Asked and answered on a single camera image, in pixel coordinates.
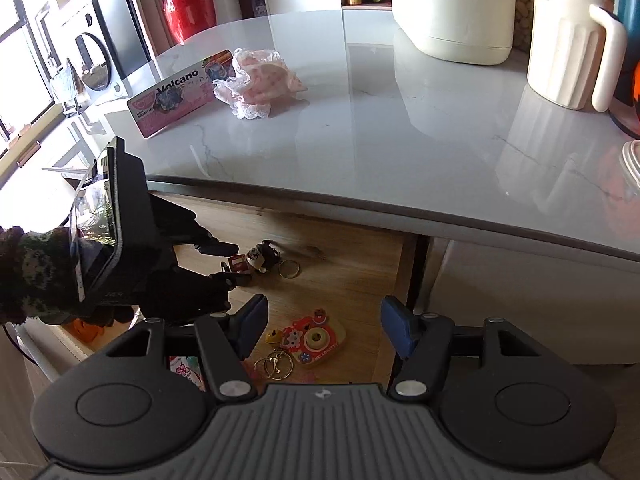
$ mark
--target blue kettle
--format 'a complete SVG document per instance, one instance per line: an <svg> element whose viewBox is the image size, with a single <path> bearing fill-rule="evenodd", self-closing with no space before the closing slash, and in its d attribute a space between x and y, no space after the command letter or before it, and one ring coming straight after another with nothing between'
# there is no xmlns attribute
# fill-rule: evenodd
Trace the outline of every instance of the blue kettle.
<svg viewBox="0 0 640 480"><path fill-rule="evenodd" d="M613 95L620 102L633 106L634 70L640 62L640 0L618 0L618 19L626 28L628 40L625 60Z"/></svg>

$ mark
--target metal key ring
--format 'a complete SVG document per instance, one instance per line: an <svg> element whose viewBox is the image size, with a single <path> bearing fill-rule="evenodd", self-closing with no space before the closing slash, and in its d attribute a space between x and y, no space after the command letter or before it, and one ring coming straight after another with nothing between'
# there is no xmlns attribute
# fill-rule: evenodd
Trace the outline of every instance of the metal key ring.
<svg viewBox="0 0 640 480"><path fill-rule="evenodd" d="M258 373L258 364L262 363L262 366L263 366L263 368L264 368L265 376L266 376L266 378L267 378L267 379L269 379L270 377L269 377L269 375L268 375L268 373L267 373L267 368L266 368L266 366L264 365L264 364L265 364L265 362L266 362L266 360L267 360L267 358L266 358L266 357L263 357L263 358L261 358L261 359L258 359L258 360L254 363L254 372Z"/></svg>
<svg viewBox="0 0 640 480"><path fill-rule="evenodd" d="M282 359L283 356L286 357L286 359L289 361L289 371L286 372L284 375L280 376L278 375L281 373L280 369L278 368L278 361ZM267 362L273 362L273 371L270 372L269 370L267 370ZM268 379L272 379L274 381L282 381L287 377L289 377L293 372L293 367L294 367L293 358L291 357L291 355L289 355L288 352L284 350L276 350L275 352L271 352L264 359L263 366L264 366L264 372L267 374Z"/></svg>
<svg viewBox="0 0 640 480"><path fill-rule="evenodd" d="M289 272L286 272L285 270L282 269L282 266L285 266L285 267L290 266L292 268ZM279 275L288 280L293 280L293 278L298 277L300 275L300 270L302 269L300 267L300 264L296 260L282 260L278 264Z"/></svg>

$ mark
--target red trash can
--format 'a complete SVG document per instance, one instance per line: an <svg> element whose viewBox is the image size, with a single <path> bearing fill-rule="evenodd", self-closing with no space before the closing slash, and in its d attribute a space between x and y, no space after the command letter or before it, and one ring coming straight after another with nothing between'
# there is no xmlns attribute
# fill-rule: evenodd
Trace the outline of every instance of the red trash can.
<svg viewBox="0 0 640 480"><path fill-rule="evenodd" d="M177 43L194 34L216 26L213 0L165 0L164 18Z"/></svg>

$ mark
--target small toy figure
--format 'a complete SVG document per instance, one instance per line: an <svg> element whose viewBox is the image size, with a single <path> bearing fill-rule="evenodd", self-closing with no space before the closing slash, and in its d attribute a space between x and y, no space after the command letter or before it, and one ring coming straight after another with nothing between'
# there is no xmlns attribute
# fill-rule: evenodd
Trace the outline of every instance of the small toy figure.
<svg viewBox="0 0 640 480"><path fill-rule="evenodd" d="M280 263L280 254L271 247L270 240L263 240L246 254L249 265L260 273L273 269Z"/></svg>

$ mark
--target white bread box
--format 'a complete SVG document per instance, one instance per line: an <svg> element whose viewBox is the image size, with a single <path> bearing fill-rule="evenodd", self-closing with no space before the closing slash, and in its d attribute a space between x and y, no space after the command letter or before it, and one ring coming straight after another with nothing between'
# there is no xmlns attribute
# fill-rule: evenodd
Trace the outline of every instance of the white bread box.
<svg viewBox="0 0 640 480"><path fill-rule="evenodd" d="M516 0L393 0L398 25L414 45L447 61L495 65L513 44Z"/></svg>

